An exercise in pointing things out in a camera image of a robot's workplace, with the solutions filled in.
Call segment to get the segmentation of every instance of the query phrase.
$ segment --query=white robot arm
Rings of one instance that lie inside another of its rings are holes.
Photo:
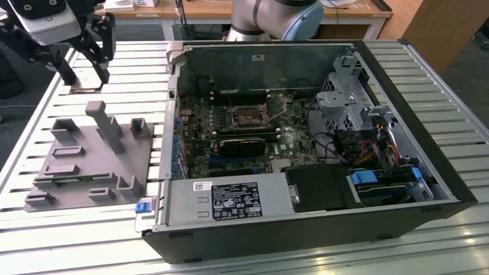
[[[323,16],[316,0],[233,0],[227,41],[308,40]]]

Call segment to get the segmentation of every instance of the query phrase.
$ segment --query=robotic finger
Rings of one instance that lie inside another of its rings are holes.
[[[65,85],[80,86],[67,61],[54,44],[68,42],[84,54],[97,76],[100,87],[108,83],[108,62],[116,51],[115,17],[93,14],[105,0],[0,0],[7,15],[0,18],[0,41],[32,64],[42,62],[56,70]],[[91,25],[103,47],[87,30]]]

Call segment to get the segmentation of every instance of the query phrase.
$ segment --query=motherboard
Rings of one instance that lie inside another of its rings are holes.
[[[188,177],[265,174],[320,162],[304,123],[307,103],[292,91],[181,96]]]

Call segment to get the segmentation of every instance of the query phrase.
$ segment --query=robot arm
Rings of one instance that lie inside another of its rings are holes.
[[[321,23],[316,0],[233,0],[228,41],[308,40]]]
[[[0,41],[32,64],[42,62],[57,70],[65,85],[77,78],[60,51],[57,42],[68,42],[92,62],[101,85],[108,82],[108,62],[116,51],[115,17],[93,14],[105,0],[0,0],[7,15],[0,17]],[[87,24],[101,37],[103,47],[85,29]]]

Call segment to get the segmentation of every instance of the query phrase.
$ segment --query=wooden desk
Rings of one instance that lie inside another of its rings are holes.
[[[137,7],[135,10],[111,12],[116,19],[145,19],[145,18],[160,18],[163,16],[163,4],[164,0],[160,0],[156,7]],[[96,13],[105,13],[105,9],[99,10]]]
[[[163,29],[165,40],[175,40],[173,25],[179,22],[175,13],[175,1],[163,1]],[[192,0],[184,2],[188,24],[231,24],[231,1]],[[377,39],[385,20],[392,17],[391,11],[381,11],[371,0],[360,0],[359,4],[343,6],[348,10],[324,9],[321,25],[367,25],[364,39]]]

